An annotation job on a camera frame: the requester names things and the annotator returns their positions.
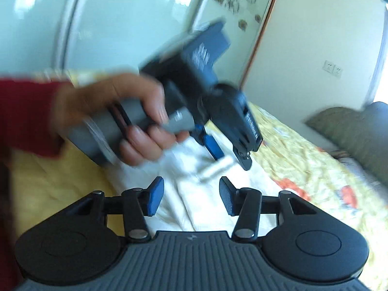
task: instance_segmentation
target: bed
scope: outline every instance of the bed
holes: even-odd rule
[[[291,190],[359,231],[370,247],[360,280],[371,290],[386,291],[387,204],[374,189],[328,153],[265,110],[252,104],[250,107],[264,137],[259,151],[252,154],[255,172],[258,173],[249,177],[250,182],[254,184],[256,180],[265,180],[265,195],[276,194],[281,189]],[[208,124],[207,130],[223,139],[213,124]],[[235,170],[228,161],[225,159],[220,165]],[[110,181],[109,172],[96,166],[71,143],[66,144],[62,157],[56,161],[15,151],[12,185],[17,235],[92,190],[100,189],[106,196],[114,195],[118,188],[115,190]],[[268,228],[264,232],[270,229],[271,222],[271,219],[267,220]],[[109,216],[108,226],[117,234],[123,234],[120,216]]]

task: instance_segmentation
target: finger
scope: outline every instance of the finger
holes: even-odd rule
[[[148,135],[162,150],[171,148],[172,145],[177,141],[173,134],[168,133],[167,131],[161,129],[159,126],[152,126],[149,128]]]
[[[135,150],[145,159],[155,161],[162,155],[162,149],[139,127],[128,129],[128,140]]]
[[[190,136],[190,133],[187,131],[182,131],[177,134],[177,142],[181,143],[185,141]]]
[[[123,73],[77,90],[75,103],[87,115],[123,98],[137,98],[157,123],[168,122],[163,86],[151,77]]]
[[[120,143],[120,153],[122,161],[128,165],[137,166],[144,162],[144,158],[126,140]]]

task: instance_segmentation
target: electrical outlet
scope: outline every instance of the electrical outlet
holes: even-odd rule
[[[325,61],[325,64],[323,65],[323,68],[325,71],[329,72],[329,73],[333,73],[333,70],[334,70],[334,63],[330,62],[330,61]]]
[[[342,68],[339,67],[339,66],[337,66],[337,65],[335,65],[332,73],[333,73],[333,75],[334,75],[335,77],[337,77],[337,78],[340,79],[340,78],[341,78],[341,75],[342,75]]]

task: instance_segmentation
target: metal screw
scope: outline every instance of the metal screw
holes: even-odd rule
[[[249,228],[240,228],[236,231],[235,235],[240,239],[250,239],[255,236],[255,233]]]
[[[239,155],[240,155],[241,157],[243,157],[244,159],[248,159],[250,154],[251,154],[251,152],[247,152],[247,153],[245,153],[245,154],[239,152]]]
[[[145,230],[135,229],[128,233],[131,239],[145,239],[148,236],[148,232]]]

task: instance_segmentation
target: hand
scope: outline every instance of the hand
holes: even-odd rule
[[[123,73],[83,88],[61,87],[53,106],[52,130],[64,133],[95,112],[128,97],[138,98],[146,114],[156,123],[168,121],[162,85],[150,77]],[[163,150],[189,136],[188,132],[175,136],[160,126],[151,126],[147,133],[131,126],[127,132],[128,141],[123,139],[120,145],[121,159],[132,166],[141,164],[145,159],[157,160]]]

